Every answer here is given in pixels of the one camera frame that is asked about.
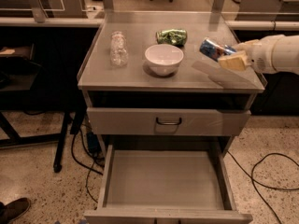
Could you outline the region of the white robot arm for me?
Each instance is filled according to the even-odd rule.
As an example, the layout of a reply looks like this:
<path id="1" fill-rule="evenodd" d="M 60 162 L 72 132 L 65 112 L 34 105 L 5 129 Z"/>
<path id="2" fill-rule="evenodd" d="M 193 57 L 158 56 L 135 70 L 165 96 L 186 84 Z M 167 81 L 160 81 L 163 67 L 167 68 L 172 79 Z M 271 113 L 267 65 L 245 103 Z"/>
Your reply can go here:
<path id="1" fill-rule="evenodd" d="M 299 35 L 269 35 L 234 46 L 236 53 L 221 56 L 222 68 L 261 74 L 289 72 L 299 75 Z"/>

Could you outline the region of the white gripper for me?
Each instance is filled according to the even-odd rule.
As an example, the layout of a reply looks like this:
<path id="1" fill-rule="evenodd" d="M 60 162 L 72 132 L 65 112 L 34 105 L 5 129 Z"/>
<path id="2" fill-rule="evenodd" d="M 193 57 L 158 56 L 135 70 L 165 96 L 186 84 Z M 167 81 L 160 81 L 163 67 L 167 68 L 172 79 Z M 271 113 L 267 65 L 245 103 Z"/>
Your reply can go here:
<path id="1" fill-rule="evenodd" d="M 233 45 L 237 52 L 231 55 L 221 56 L 218 63 L 222 68 L 245 71 L 251 61 L 253 69 L 262 74 L 275 74 L 277 69 L 272 62 L 272 54 L 276 43 L 284 35 L 270 35 L 262 39 L 253 39 Z"/>

